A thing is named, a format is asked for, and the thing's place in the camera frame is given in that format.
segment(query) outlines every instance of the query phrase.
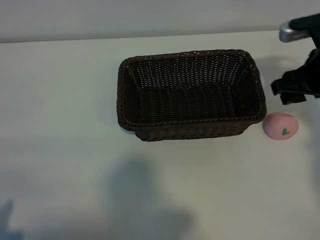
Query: wicker basket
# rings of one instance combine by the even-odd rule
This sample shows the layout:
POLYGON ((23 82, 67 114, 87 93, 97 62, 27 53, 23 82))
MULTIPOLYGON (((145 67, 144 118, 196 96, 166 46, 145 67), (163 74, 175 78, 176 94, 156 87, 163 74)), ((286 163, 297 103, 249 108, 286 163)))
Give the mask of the wicker basket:
POLYGON ((136 56, 120 65, 118 122, 143 141, 239 135, 265 115, 259 71, 246 51, 136 56))

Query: white wall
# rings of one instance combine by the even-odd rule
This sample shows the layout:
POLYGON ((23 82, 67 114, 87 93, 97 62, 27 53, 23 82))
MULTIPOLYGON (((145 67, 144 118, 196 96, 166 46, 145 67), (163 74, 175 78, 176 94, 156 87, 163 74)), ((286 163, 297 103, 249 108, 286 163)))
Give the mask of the white wall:
POLYGON ((275 30, 319 0, 0 0, 0 42, 275 30))

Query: pink squishy toy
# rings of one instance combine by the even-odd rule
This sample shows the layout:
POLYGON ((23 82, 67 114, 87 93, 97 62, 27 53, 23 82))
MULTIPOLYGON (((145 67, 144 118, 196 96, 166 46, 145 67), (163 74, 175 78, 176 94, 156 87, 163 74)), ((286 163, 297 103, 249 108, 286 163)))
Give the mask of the pink squishy toy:
POLYGON ((269 114, 264 119, 262 126, 265 134, 276 140, 291 138, 299 128, 297 119, 283 112, 273 112, 269 114))

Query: basket rim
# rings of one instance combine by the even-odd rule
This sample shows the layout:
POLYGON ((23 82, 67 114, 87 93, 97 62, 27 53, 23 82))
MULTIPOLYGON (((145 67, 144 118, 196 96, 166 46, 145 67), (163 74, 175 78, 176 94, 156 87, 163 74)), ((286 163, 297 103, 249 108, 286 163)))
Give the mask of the basket rim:
POLYGON ((117 89, 117 101, 116 101, 116 110, 118 116, 119 125, 128 130, 128 131, 143 131, 143 130, 156 130, 156 129, 170 129, 170 128, 190 128, 190 127, 205 127, 210 125, 225 125, 225 124, 256 124, 261 122, 266 114, 266 97, 262 88, 262 83, 260 80, 260 73, 255 64, 255 61, 252 59, 251 55, 244 50, 200 50, 200 51, 185 51, 180 53, 166 53, 158 55, 146 55, 146 56, 135 56, 125 59, 120 67, 118 72, 118 89, 117 89), (123 96, 122 96, 122 86, 120 85, 121 80, 124 80, 124 74, 121 72, 124 71, 132 62, 136 61, 147 61, 147 60, 165 60, 165 59, 177 59, 177 58, 193 58, 193 57, 205 57, 205 56, 220 56, 226 54, 243 54, 244 58, 248 60, 251 64, 251 70, 257 79, 255 89, 259 95, 258 104, 258 113, 252 116, 243 116, 243 117, 222 117, 222 118, 204 118, 204 119, 189 119, 189 120, 173 120, 173 121, 163 121, 163 122, 149 122, 149 123, 137 123, 130 122, 125 118, 122 112, 123 107, 123 96))

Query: white tabletop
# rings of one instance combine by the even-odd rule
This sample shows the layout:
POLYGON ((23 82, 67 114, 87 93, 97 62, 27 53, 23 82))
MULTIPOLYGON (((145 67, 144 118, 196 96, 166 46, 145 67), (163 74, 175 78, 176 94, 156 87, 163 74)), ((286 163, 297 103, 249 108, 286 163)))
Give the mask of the white tabletop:
POLYGON ((313 48, 277 31, 0 44, 0 239, 318 240, 320 107, 270 89, 313 48), (119 127, 124 59, 212 49, 252 55, 268 112, 295 115, 296 136, 259 123, 143 142, 119 127))

